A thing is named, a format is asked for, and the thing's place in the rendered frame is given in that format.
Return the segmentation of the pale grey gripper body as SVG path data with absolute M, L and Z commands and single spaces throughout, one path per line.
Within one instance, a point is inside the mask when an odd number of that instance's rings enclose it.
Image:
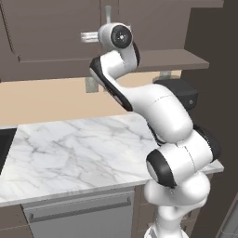
M 81 33 L 81 41 L 83 43 L 97 43 L 99 40 L 97 32 Z

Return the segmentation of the black countertop appliance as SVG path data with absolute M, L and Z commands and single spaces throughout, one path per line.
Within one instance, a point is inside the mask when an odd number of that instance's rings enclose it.
M 197 104 L 198 90 L 183 79 L 155 80 L 155 84 L 167 87 L 189 111 Z

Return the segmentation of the grey dishwasher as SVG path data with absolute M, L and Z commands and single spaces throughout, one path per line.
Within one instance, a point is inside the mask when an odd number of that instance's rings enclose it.
M 86 213 L 46 221 L 29 222 L 28 210 L 37 207 L 61 205 L 70 201 L 84 201 L 106 196 L 129 195 L 131 204 L 100 211 L 89 210 Z M 48 203 L 24 205 L 23 212 L 33 233 L 33 238 L 130 238 L 133 217 L 134 192 L 113 192 L 89 197 L 71 198 Z

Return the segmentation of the brown wall cabinet door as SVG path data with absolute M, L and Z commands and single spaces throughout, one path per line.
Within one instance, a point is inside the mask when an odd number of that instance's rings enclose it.
M 0 81 L 89 75 L 98 43 L 82 33 L 105 23 L 105 7 L 119 19 L 119 0 L 0 0 Z

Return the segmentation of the brown wall shelf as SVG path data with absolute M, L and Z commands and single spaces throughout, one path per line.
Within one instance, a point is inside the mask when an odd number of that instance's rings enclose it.
M 207 69 L 209 63 L 185 49 L 147 50 L 140 52 L 137 72 L 163 72 Z

